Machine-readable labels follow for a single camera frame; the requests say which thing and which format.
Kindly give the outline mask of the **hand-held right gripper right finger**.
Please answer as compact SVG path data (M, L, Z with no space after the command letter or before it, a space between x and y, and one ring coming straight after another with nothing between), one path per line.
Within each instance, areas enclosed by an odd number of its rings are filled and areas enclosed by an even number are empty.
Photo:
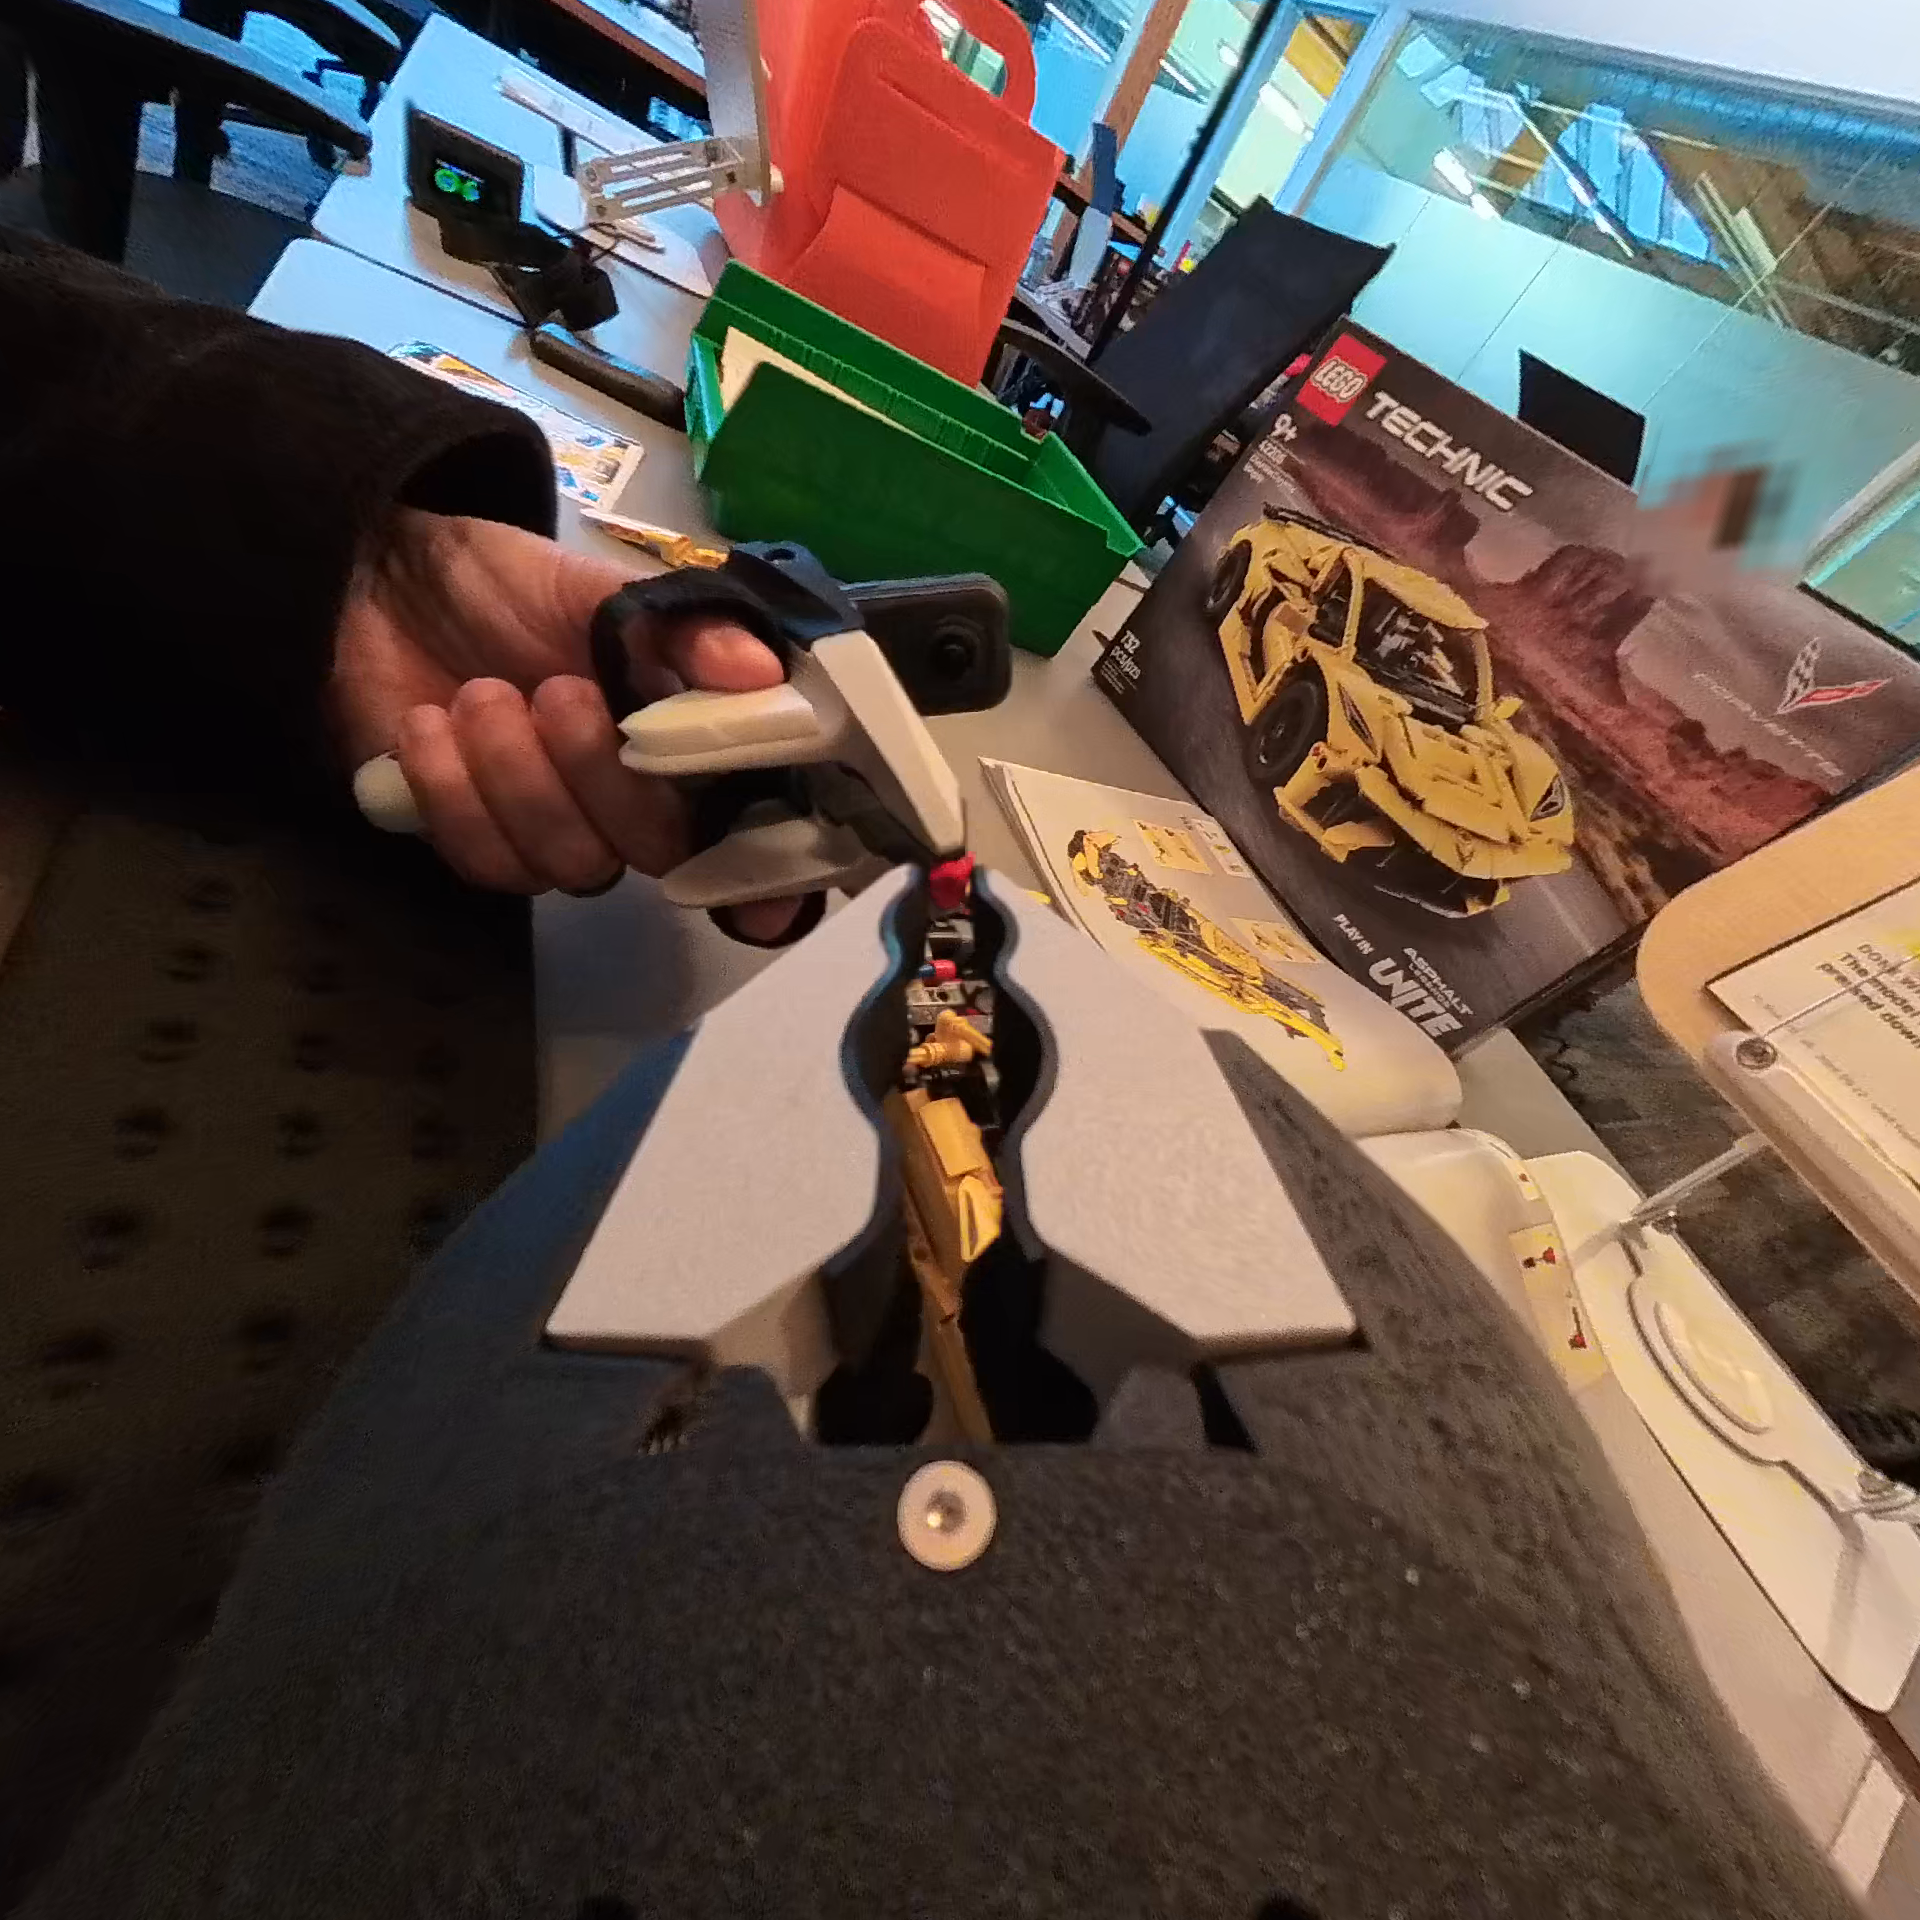
M1211 1041L1141 973L994 871L1002 1011L1039 1044L1005 1136L1023 1247L1043 1260L1040 1344L1098 1401L1136 1371L1337 1348L1357 1313Z

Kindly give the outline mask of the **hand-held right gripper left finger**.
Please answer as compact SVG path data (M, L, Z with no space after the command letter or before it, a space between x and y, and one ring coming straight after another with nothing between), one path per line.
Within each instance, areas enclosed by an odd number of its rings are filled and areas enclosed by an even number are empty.
M695 1024L547 1318L577 1352L697 1360L811 1397L840 1363L824 1275L881 1215L858 1015L900 972L898 868Z

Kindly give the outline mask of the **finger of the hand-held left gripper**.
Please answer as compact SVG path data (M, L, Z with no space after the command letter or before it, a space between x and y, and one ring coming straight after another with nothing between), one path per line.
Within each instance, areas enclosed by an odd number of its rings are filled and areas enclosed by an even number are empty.
M819 669L848 710L841 760L861 769L933 862L965 853L965 793L874 636L819 639Z
M856 895L888 871L889 862L848 825L764 821L685 857L661 878L661 891L679 908L720 909L832 888Z

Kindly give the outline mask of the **wooden metal jointed arm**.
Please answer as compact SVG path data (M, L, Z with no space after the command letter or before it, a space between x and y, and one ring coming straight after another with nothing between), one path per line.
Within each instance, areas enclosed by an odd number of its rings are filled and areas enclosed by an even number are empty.
M741 195L757 207L785 189L772 155L771 69L757 3L692 6L704 48L708 134L588 157L575 183L591 227L642 221L677 206Z

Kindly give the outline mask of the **person's left forearm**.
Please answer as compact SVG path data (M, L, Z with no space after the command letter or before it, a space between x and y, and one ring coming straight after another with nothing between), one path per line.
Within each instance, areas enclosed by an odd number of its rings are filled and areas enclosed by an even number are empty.
M357 561L395 509L559 529L541 435L365 345L3 239L3 707L49 755L329 776Z

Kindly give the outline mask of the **person's left hand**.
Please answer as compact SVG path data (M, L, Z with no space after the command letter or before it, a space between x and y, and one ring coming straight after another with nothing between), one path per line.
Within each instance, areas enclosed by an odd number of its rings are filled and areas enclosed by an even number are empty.
M343 757L399 758L467 883L592 895L692 853L685 790L623 763L592 676L592 617L641 576L633 552L419 509L357 561L327 686Z

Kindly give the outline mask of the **green plastic bin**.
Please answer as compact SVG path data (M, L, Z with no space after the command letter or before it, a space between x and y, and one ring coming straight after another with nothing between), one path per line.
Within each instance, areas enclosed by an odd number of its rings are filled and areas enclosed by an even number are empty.
M727 414L731 329L836 384L786 380ZM1057 656L1141 539L1059 437L731 260L689 340L690 467L731 542L793 542L845 583L984 571L1012 645Z

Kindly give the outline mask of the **open instruction booklet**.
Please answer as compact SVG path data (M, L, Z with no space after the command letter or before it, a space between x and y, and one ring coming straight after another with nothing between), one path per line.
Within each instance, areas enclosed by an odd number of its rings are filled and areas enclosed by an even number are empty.
M1527 1312L1573 1390L1607 1379L1535 1165L1461 1123L1449 1055L1307 941L1220 823L1187 799L1008 758L979 769L1069 923L1194 1021L1247 1039L1361 1142Z

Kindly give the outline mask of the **yellow toy car model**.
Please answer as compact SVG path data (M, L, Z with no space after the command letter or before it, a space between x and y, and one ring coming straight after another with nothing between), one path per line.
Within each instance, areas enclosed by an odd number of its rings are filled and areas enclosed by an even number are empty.
M920 959L904 987L906 1054L885 1100L904 1177L906 1256L921 1299L920 1368L933 1388L933 1431L993 1439L963 1331L967 1279L1002 1235L1002 1081L994 987L969 912L928 904Z

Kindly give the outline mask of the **white paper stack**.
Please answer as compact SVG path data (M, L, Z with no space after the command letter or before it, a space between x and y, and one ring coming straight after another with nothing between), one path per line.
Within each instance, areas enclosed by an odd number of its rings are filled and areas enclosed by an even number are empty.
M827 393L834 400L848 400L825 374L810 371L793 356L735 327L719 355L719 384L724 412L731 414L753 387L771 389L780 380Z

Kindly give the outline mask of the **black office chair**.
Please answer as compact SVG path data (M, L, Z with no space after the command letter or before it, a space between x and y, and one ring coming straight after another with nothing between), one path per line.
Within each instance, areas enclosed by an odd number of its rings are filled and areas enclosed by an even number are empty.
M199 20L133 3L5 3L5 52L35 81L40 206L69 249L123 260L148 103L185 101L218 121L242 113L370 155L361 113L296 69Z
M1018 319L994 345L1043 371L1063 403L1057 435L1145 537L1217 437L1354 310L1391 259L1392 247L1257 203L1101 350L1077 355Z

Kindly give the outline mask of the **black handheld remote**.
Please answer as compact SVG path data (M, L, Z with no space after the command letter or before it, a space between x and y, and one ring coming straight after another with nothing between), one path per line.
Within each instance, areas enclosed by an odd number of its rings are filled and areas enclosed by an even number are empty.
M525 336L536 360L577 380L631 412L685 435L685 390L679 382L591 342L564 325L547 321Z

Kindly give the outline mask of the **orange red bin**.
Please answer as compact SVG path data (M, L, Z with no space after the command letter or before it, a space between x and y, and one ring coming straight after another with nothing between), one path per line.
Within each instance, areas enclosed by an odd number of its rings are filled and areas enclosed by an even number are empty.
M836 318L979 384L1063 172L1031 123L1035 56L1000 3L945 12L1000 88L949 60L927 5L757 5L769 152L781 187L730 192L735 259Z

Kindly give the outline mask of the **black toy car box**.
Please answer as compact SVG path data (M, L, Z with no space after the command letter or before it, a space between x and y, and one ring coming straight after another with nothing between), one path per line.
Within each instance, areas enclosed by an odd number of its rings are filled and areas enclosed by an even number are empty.
M1335 321L1096 665L1307 940L1444 1048L1916 749L1916 659Z

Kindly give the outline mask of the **black device green lights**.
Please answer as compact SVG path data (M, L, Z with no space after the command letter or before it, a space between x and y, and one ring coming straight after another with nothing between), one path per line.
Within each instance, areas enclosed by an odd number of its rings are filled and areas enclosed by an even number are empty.
M409 103L404 176L408 199L435 221L441 249L482 269L525 327L588 334L612 321L617 292L601 254L525 212L520 155Z

